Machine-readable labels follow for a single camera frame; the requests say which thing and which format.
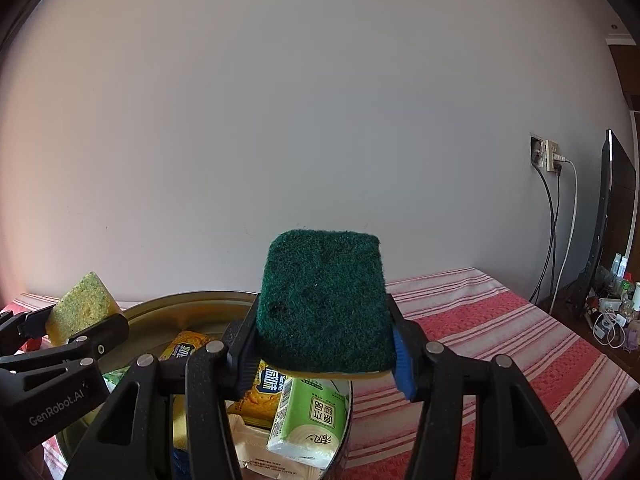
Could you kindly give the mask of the yellow speckled sponge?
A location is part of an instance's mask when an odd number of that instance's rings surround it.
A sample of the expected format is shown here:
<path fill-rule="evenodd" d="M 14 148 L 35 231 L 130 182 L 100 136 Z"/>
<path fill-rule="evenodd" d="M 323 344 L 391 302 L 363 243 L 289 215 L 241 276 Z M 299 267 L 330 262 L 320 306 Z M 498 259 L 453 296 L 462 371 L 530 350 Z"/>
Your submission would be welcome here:
<path fill-rule="evenodd" d="M 52 346 L 59 347 L 71 336 L 121 313 L 98 274 L 89 272 L 52 308 L 46 333 Z"/>

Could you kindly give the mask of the blue scrubber ball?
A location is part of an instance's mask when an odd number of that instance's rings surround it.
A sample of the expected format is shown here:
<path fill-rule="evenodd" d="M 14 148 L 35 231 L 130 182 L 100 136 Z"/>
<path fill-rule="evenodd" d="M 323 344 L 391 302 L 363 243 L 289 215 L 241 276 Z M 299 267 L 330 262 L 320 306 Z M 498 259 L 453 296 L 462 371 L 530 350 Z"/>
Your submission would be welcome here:
<path fill-rule="evenodd" d="M 191 468 L 189 453 L 181 448 L 171 450 L 172 470 L 175 480 L 191 480 Z"/>

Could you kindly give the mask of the large yellow cracker pack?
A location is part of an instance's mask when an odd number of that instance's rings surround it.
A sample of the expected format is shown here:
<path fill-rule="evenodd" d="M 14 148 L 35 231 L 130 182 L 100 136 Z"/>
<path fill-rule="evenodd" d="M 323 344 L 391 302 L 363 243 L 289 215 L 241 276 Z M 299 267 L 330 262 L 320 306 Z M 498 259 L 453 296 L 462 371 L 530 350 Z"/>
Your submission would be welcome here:
<path fill-rule="evenodd" d="M 161 361 L 182 359 L 190 356 L 194 351 L 203 348 L 212 341 L 207 335 L 183 330 L 171 341 L 165 350 L 160 354 Z"/>

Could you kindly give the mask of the cream snack bar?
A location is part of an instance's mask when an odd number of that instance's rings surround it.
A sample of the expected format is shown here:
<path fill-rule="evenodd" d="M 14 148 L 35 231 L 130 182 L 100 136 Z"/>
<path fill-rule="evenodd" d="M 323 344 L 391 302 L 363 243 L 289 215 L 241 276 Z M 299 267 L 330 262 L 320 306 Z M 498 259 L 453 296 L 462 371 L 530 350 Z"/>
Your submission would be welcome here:
<path fill-rule="evenodd" d="M 294 462 L 267 448 L 269 434 L 246 426 L 240 415 L 229 416 L 236 458 L 244 479 L 320 479 L 322 470 Z"/>

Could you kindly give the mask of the small yellow cracker pack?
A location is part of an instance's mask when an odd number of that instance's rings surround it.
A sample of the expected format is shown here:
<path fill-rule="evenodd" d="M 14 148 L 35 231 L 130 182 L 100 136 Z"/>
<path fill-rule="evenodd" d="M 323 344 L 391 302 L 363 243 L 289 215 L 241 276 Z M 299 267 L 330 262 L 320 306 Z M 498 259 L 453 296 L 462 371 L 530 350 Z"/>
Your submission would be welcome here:
<path fill-rule="evenodd" d="M 264 361 L 260 361 L 253 385 L 241 400 L 232 402 L 229 415 L 239 415 L 248 426 L 269 430 L 279 407 L 282 390 L 288 376 Z"/>

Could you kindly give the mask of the green white tissue pack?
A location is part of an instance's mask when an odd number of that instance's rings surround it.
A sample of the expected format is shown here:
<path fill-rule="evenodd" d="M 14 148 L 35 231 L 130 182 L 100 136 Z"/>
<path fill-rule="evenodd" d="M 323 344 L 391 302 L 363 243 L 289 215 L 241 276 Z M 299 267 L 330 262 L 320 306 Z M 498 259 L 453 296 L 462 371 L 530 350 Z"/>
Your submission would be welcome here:
<path fill-rule="evenodd" d="M 267 450 L 325 470 L 341 446 L 347 412 L 347 396 L 332 380 L 288 378 L 281 391 Z"/>

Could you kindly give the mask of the green yellow sponge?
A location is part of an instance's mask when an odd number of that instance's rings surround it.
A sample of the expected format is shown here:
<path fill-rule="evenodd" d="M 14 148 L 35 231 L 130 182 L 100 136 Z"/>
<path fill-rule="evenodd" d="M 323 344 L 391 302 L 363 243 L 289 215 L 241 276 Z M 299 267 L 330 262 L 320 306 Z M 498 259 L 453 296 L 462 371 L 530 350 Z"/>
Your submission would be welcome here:
<path fill-rule="evenodd" d="M 256 313 L 262 358 L 304 374 L 372 374 L 395 362 L 380 240 L 291 230 L 269 246 Z"/>

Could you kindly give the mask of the green tissue pack large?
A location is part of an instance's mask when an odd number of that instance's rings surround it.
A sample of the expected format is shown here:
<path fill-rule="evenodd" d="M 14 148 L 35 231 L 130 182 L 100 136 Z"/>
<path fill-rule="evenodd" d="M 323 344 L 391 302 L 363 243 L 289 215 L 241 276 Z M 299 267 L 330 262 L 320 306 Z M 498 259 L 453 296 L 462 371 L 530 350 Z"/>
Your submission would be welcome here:
<path fill-rule="evenodd" d="M 113 392 L 129 370 L 128 366 L 116 368 L 102 375 L 108 392 Z"/>

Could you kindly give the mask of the plain yellow sponge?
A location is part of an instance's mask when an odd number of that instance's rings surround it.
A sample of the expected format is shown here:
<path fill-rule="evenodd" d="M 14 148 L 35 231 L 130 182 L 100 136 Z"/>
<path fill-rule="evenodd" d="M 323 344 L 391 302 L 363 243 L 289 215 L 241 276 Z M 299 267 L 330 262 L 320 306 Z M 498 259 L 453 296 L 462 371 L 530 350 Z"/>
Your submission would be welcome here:
<path fill-rule="evenodd" d="M 186 452 L 189 449 L 186 431 L 186 397 L 178 394 L 172 399 L 172 443 Z"/>

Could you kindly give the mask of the cluttered side table items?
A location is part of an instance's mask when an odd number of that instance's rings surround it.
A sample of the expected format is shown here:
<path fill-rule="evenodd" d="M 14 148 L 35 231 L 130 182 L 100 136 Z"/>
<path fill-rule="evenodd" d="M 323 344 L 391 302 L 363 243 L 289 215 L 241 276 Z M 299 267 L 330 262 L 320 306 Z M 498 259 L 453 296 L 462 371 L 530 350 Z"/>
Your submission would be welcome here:
<path fill-rule="evenodd" d="M 608 268 L 597 267 L 586 300 L 585 318 L 601 346 L 628 353 L 639 349 L 639 283 L 616 254 Z"/>

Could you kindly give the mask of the black monitor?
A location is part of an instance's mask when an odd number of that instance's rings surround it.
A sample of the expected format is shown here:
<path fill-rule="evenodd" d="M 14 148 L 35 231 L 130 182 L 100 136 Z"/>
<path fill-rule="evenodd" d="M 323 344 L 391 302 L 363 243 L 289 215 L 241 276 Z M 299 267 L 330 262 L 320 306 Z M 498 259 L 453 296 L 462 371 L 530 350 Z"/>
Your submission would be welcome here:
<path fill-rule="evenodd" d="M 615 133 L 605 133 L 601 153 L 600 194 L 592 244 L 570 297 L 578 311 L 590 292 L 614 290 L 625 277 L 636 218 L 636 170 Z"/>

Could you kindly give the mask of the wall power outlet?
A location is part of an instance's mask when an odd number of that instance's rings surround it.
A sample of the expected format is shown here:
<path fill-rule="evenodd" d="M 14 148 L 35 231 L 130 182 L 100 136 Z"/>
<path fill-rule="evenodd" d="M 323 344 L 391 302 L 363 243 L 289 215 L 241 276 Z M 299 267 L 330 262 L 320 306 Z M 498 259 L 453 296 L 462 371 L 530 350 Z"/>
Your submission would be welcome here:
<path fill-rule="evenodd" d="M 545 172 L 558 172 L 564 157 L 560 154 L 559 144 L 539 136 L 529 138 L 530 160 L 535 168 Z"/>

